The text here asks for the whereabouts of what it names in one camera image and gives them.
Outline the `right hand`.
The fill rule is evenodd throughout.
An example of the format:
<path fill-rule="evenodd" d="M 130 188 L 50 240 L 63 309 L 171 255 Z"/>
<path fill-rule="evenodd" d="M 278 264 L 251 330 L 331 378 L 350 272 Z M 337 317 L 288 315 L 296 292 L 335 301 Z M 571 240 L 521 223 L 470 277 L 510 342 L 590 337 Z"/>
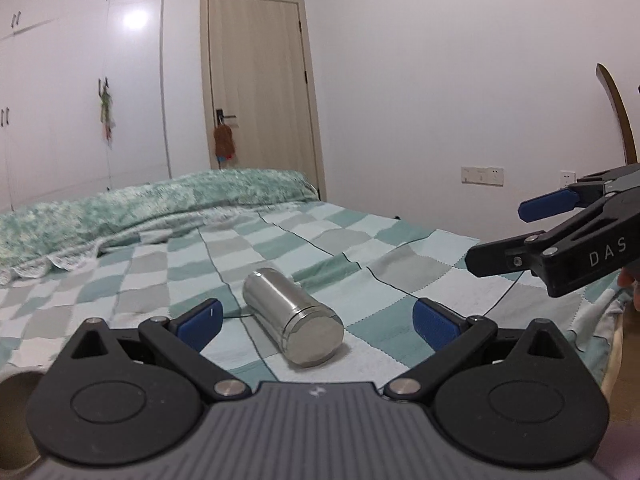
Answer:
<path fill-rule="evenodd" d="M 628 269 L 623 268 L 618 274 L 617 285 L 632 291 L 632 304 L 634 310 L 640 311 L 640 284 L 639 275 L 633 274 Z"/>

